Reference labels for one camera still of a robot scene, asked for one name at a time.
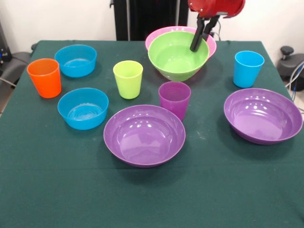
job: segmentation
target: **white wall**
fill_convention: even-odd
[[[282,45],[304,52],[303,9],[304,0],[247,0],[241,14],[220,20],[221,38],[261,40],[273,61]],[[196,16],[189,13],[189,26]],[[116,38],[109,0],[0,0],[0,21],[12,52],[41,39]]]
[[[0,0],[0,21],[12,52],[42,39],[116,40],[109,0]]]
[[[220,19],[221,38],[261,40],[273,62],[281,57],[283,45],[304,53],[303,9],[304,0],[246,0],[238,16]],[[189,14],[188,26],[196,27],[196,17],[195,12]]]

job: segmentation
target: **black cabinet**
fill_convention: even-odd
[[[187,0],[112,0],[117,40],[145,40],[153,31],[187,26]]]

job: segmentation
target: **table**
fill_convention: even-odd
[[[166,81],[150,63],[144,42],[41,41],[32,60],[71,44],[98,52],[88,77],[62,76],[62,93],[37,94],[28,74],[0,118],[2,228],[285,228],[304,225],[304,131],[272,146],[249,143],[223,114],[234,55],[257,51],[265,65],[255,87],[289,97],[261,42],[218,42],[216,54],[186,83],[192,88],[184,120],[187,138],[168,163],[138,169],[116,159],[103,141],[106,121],[131,105],[158,105]],[[122,99],[112,68],[131,59],[143,67],[142,90]],[[95,87],[109,96],[105,122],[89,131],[68,127],[57,103],[66,92]]]

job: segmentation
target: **bowl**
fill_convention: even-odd
[[[55,54],[60,70],[68,77],[84,77],[95,69],[97,52],[88,45],[70,45]]]
[[[190,50],[193,37],[193,33],[185,31],[167,32],[158,36],[149,47],[151,63],[171,81],[189,79],[201,69],[209,56],[208,45],[203,39],[198,51]]]
[[[288,140],[303,125],[301,113],[291,100],[260,88],[232,93],[225,101],[224,113],[237,134],[262,145]]]
[[[146,38],[146,42],[145,42],[146,49],[149,50],[151,43],[159,35],[167,33],[167,32],[173,32],[173,31],[186,31],[186,32],[191,32],[191,33],[195,34],[196,28],[188,27],[188,26],[169,26],[169,27],[164,27],[164,28],[155,30],[154,32],[150,33]],[[209,47],[209,57],[208,57],[208,59],[209,59],[211,56],[213,56],[213,54],[217,50],[217,43],[216,43],[215,39],[210,35],[208,36],[208,39],[207,39],[207,45]]]
[[[58,111],[70,127],[89,130],[105,120],[108,106],[109,99],[101,90],[80,88],[62,96]]]
[[[114,156],[140,168],[161,165],[183,147],[186,132],[179,118],[154,105],[117,112],[104,128],[104,142]]]

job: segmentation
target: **plastic cup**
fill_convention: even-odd
[[[43,98],[53,98],[61,92],[59,63],[50,58],[42,58],[30,63],[28,74]]]
[[[113,67],[120,96],[124,99],[136,98],[141,89],[143,67],[136,61],[126,60]]]
[[[174,113],[180,120],[186,115],[191,89],[182,82],[166,82],[158,90],[161,107]]]
[[[252,87],[265,60],[257,52],[241,51],[235,55],[233,83],[240,88]]]

